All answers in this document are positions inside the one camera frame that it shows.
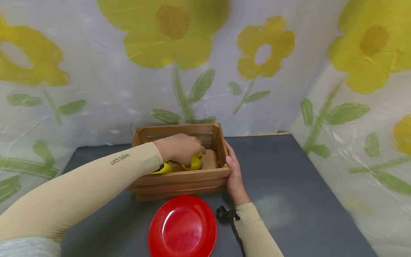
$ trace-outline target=painted yellow flower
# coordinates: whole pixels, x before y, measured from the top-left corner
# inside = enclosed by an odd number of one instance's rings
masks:
[[[247,26],[237,37],[237,46],[242,51],[237,69],[245,80],[271,77],[281,68],[282,59],[289,56],[294,49],[294,33],[284,31],[286,21],[282,16],[270,17],[263,26]],[[262,64],[254,59],[262,45],[271,47],[271,54]]]
[[[328,48],[328,58],[348,72],[347,85],[369,94],[387,82],[390,73],[411,69],[410,0],[350,0],[340,14],[344,34]]]
[[[0,49],[0,80],[35,86],[41,82],[49,86],[63,86],[69,75],[58,68],[63,53],[42,33],[26,26],[9,26],[0,15],[0,43],[17,46],[30,59],[33,68],[20,67],[10,61]]]
[[[398,152],[411,155],[411,114],[404,116],[394,125],[393,146]]]
[[[128,31],[125,51],[135,64],[182,70],[208,61],[214,33],[229,15],[229,0],[97,0],[117,29]]]

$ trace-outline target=red plastic plate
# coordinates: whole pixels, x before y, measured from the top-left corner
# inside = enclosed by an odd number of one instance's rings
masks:
[[[200,198],[184,195],[166,202],[155,214],[148,234],[152,257],[209,257],[217,223]]]

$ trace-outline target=wooden crate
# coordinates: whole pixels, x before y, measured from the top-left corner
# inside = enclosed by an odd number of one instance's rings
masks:
[[[156,201],[184,194],[214,194],[225,190],[231,169],[226,164],[228,153],[219,123],[139,127],[132,145],[138,146],[179,133],[198,138],[206,148],[207,154],[201,158],[202,168],[185,171],[179,164],[170,162],[172,173],[140,177],[130,188],[138,201]]]

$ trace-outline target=arm sleeve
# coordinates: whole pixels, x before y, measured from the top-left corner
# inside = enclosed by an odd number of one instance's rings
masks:
[[[236,210],[240,220],[234,225],[246,257],[284,257],[253,203],[237,206]]]
[[[163,163],[146,143],[87,163],[28,192],[0,216],[0,241],[64,233]]]

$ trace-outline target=gray tabletop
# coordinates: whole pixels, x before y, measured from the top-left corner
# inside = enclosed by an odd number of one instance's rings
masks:
[[[292,135],[227,141],[239,159],[244,185],[285,257],[377,256]],[[129,147],[79,148],[65,172]],[[233,207],[227,195],[201,198],[212,210]],[[67,232],[63,257],[150,256],[150,222],[164,202],[138,203],[126,189]],[[242,254],[231,225],[217,223],[211,256]]]

